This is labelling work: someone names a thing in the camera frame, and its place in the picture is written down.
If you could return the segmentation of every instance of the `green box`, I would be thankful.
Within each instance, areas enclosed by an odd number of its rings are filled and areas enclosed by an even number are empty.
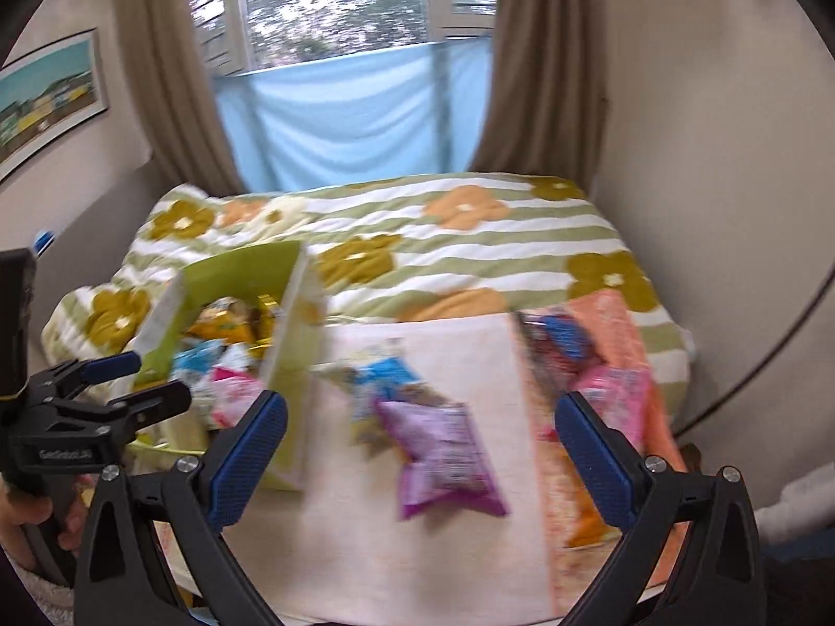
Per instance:
[[[256,244],[223,252],[186,266],[166,286],[160,301],[139,329],[132,349],[142,369],[112,395],[167,380],[181,334],[203,306],[232,296],[254,304],[270,294],[281,304],[273,343],[264,356],[260,378],[287,402],[287,434],[265,471],[261,484],[271,489],[302,489],[306,424],[312,399],[310,367],[320,361],[324,292],[305,244],[295,241]],[[131,446],[143,466],[168,468],[182,455],[200,452]]]

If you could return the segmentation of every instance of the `brown curtain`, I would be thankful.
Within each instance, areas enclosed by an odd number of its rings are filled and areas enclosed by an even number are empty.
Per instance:
[[[114,0],[122,61],[153,158],[172,184],[213,195],[244,192],[209,77],[189,0]]]
[[[588,188],[605,115],[601,0],[498,0],[490,105],[471,171]]]

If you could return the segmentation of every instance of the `picture frame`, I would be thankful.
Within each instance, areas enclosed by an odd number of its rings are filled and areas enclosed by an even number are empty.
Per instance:
[[[0,69],[0,185],[60,137],[108,110],[95,29]]]

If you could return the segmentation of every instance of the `curtain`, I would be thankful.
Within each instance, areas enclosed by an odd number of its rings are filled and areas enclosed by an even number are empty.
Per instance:
[[[465,171],[490,89],[487,37],[402,46],[214,80],[251,191]]]
[[[498,0],[490,107],[470,169],[588,188],[605,114],[601,0]]]
[[[189,0],[114,0],[125,73],[153,157],[170,183],[244,192],[199,58]]]

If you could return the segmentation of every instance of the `hand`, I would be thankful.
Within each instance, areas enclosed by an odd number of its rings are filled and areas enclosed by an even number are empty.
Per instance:
[[[82,476],[79,482],[86,485],[91,480]],[[37,563],[20,526],[46,522],[52,515],[52,509],[51,499],[33,497],[18,490],[9,491],[0,483],[0,545],[14,562],[29,572],[37,569]],[[64,531],[57,538],[58,545],[65,551],[77,551],[81,546],[86,520],[87,508],[79,495],[69,507],[64,520]]]

